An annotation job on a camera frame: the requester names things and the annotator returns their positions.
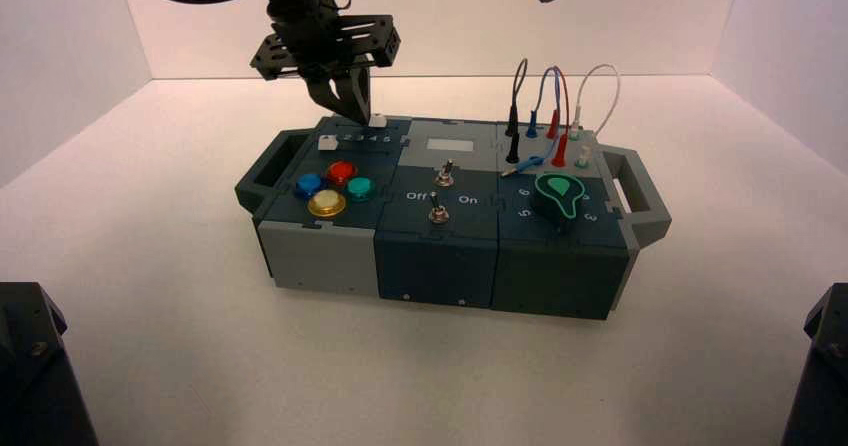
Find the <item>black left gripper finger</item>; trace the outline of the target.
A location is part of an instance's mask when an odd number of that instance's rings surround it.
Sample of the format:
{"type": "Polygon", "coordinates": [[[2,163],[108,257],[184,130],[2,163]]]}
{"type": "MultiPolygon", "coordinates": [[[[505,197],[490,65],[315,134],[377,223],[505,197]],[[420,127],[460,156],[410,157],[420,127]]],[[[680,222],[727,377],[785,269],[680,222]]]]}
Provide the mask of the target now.
{"type": "Polygon", "coordinates": [[[351,77],[307,78],[305,83],[316,104],[352,121],[358,120],[358,89],[351,77]]]}
{"type": "Polygon", "coordinates": [[[350,68],[337,78],[338,113],[361,125],[371,116],[370,72],[368,67],[350,68]]]}

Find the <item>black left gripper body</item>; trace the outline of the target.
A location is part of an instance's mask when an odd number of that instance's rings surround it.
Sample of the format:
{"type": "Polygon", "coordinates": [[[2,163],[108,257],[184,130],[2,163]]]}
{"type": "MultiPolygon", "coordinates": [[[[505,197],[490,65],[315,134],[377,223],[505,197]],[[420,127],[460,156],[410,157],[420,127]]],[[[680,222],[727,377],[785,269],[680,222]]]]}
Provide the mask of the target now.
{"type": "Polygon", "coordinates": [[[401,40],[390,15],[341,15],[332,0],[268,0],[273,32],[250,66],[266,80],[389,67],[401,40]]]}

